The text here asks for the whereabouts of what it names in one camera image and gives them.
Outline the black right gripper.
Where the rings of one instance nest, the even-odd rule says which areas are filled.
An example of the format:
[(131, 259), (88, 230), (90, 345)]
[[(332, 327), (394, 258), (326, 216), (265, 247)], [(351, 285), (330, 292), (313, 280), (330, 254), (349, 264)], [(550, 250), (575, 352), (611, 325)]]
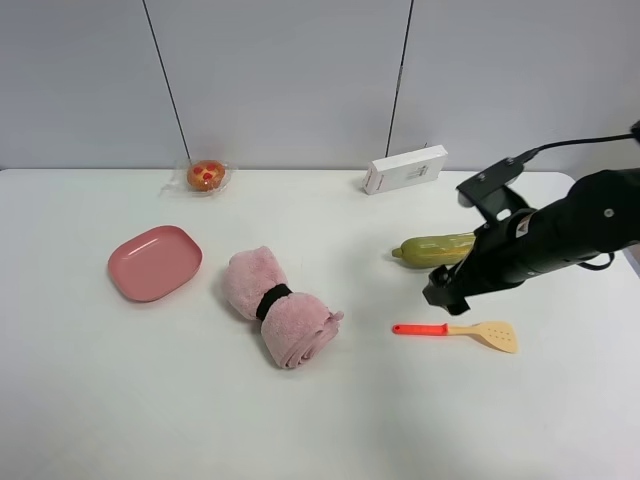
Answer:
[(429, 305), (451, 316), (470, 310), (467, 297), (508, 290), (538, 276), (525, 264), (521, 240), (534, 212), (515, 215), (482, 228), (470, 253), (456, 267), (442, 265), (428, 276), (422, 294)]

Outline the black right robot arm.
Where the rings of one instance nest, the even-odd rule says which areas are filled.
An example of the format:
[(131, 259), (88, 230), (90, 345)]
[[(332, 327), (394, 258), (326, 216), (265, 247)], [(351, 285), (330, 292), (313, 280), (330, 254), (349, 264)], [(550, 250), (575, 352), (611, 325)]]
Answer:
[(530, 208), (502, 174), (484, 172), (459, 193), (485, 219), (470, 252), (453, 267), (440, 266), (423, 290), (427, 302), (451, 315), (469, 309), (472, 296), (509, 290), (525, 281), (613, 257), (639, 241), (639, 171), (603, 170), (578, 180), (567, 195)]

